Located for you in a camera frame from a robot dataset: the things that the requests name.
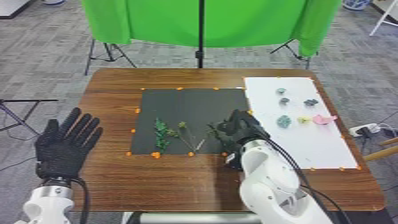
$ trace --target white wire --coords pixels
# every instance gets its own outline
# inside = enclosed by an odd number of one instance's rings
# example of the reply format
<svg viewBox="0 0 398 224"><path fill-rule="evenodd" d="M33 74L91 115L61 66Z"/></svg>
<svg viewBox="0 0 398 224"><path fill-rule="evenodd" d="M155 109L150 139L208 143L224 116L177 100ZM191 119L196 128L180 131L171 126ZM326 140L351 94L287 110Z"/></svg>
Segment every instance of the white wire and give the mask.
<svg viewBox="0 0 398 224"><path fill-rule="evenodd" d="M397 132L398 129L393 128L392 125L386 124L386 123L381 123L381 124L377 125L377 127L383 127L383 126L390 128L390 130L392 130L392 132L393 132L393 135L395 135L395 138L397 138L397 133L395 133L395 132Z"/></svg>

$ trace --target black glove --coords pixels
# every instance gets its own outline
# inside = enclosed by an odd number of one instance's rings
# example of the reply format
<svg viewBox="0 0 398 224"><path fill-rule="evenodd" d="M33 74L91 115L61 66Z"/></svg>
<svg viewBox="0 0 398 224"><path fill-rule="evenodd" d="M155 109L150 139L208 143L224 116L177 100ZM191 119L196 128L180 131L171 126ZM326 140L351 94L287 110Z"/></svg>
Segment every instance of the black glove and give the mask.
<svg viewBox="0 0 398 224"><path fill-rule="evenodd" d="M79 178L86 156L104 133L104 128L97 128L100 119L84 114L77 122L81 114L82 110L75 108L61 126L56 119L49 121L45 133L36 141L36 173L41 178Z"/></svg>

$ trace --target white paper sheet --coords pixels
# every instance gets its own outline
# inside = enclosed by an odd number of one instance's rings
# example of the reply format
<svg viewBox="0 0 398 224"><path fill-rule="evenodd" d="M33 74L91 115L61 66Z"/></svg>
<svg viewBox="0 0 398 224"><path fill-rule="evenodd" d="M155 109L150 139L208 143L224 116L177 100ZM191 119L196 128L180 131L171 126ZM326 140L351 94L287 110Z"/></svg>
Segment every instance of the white paper sheet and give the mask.
<svg viewBox="0 0 398 224"><path fill-rule="evenodd" d="M319 114L331 116L313 80L310 78L249 77L246 87L255 117L301 168L356 168L358 162L336 123L319 125L313 121L308 124L297 121L301 116L313 117ZM287 89L283 95L278 93L280 88ZM287 106L280 104L283 97L290 98ZM315 107L304 105L308 99L319 100ZM287 129L278 126L278 118L283 115L292 118L292 125Z"/></svg>

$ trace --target gray carpet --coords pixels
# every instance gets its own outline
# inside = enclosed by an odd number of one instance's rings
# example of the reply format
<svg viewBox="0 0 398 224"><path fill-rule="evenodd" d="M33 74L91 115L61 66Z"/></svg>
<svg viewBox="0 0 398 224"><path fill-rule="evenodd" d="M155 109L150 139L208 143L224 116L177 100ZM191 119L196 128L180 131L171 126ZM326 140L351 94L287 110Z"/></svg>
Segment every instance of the gray carpet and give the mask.
<svg viewBox="0 0 398 224"><path fill-rule="evenodd" d="M326 39L315 71L338 107L347 127L377 122L398 110L398 28L384 25L370 37L381 14L372 8L365 12L340 10ZM81 1L70 0L59 7L29 7L17 19L0 21L0 98L57 98L45 103L33 115L31 125L43 130L47 120L63 118L77 106L91 79L82 76L91 31ZM304 68L287 49L274 55L276 46L240 49L208 49L207 67L212 68ZM196 67L191 47L134 41L123 49L139 67ZM104 53L98 45L97 54ZM114 63L95 61L91 72L100 67L129 67L121 59ZM29 105L13 104L18 114ZM388 123L398 127L398 116ZM11 130L11 137L31 138L24 128ZM13 139L0 133L0 169L34 156L34 140ZM365 154L381 150L368 143ZM392 217L398 216L398 155L368 163L379 180ZM22 206L40 180L34 175L34 160L0 172L0 224L15 223L22 217ZM97 213L93 223L118 223L121 213Z"/></svg>

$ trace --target white robotic arm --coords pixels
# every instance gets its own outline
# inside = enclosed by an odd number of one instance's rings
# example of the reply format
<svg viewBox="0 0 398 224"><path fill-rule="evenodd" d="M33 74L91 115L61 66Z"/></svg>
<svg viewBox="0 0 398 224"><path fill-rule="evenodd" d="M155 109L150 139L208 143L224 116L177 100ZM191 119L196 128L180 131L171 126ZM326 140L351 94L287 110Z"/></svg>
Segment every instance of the white robotic arm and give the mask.
<svg viewBox="0 0 398 224"><path fill-rule="evenodd" d="M34 189L24 211L31 218L29 224L70 224L66 214L73 208L73 190L65 186L41 186Z"/></svg>
<svg viewBox="0 0 398 224"><path fill-rule="evenodd" d="M242 167L240 197L262 222L333 224L312 195L301 190L296 170L265 140L244 145Z"/></svg>

